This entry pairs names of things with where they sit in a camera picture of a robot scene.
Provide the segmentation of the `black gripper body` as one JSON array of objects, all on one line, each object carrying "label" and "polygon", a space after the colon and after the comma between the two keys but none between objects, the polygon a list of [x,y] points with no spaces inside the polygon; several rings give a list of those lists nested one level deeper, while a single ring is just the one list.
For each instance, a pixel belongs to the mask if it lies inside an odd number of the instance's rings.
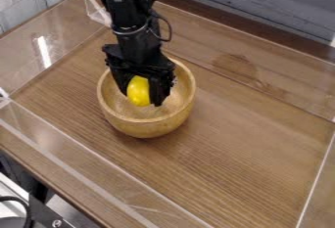
[{"label": "black gripper body", "polygon": [[113,27],[115,44],[105,44],[106,64],[115,78],[173,78],[175,63],[163,54],[163,39],[157,25]]}]

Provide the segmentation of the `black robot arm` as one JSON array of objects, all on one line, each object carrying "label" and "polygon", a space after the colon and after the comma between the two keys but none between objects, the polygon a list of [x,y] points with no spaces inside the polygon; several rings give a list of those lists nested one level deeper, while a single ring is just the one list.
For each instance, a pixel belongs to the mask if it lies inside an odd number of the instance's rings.
[{"label": "black robot arm", "polygon": [[159,107],[174,85],[175,62],[162,51],[171,42],[169,20],[157,12],[157,0],[101,0],[111,17],[115,44],[105,44],[106,64],[125,96],[131,80],[141,76],[150,85],[150,104]]}]

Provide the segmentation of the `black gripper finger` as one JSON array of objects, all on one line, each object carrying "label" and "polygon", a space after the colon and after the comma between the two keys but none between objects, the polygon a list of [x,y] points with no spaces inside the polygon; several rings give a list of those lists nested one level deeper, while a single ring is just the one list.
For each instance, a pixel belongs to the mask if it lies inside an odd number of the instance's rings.
[{"label": "black gripper finger", "polygon": [[135,68],[111,66],[110,72],[111,72],[113,78],[115,80],[115,83],[118,85],[119,91],[122,92],[123,95],[126,95],[130,81],[134,78],[134,76],[137,75]]},{"label": "black gripper finger", "polygon": [[150,78],[150,99],[151,103],[159,107],[170,96],[174,86],[174,75],[153,76]]}]

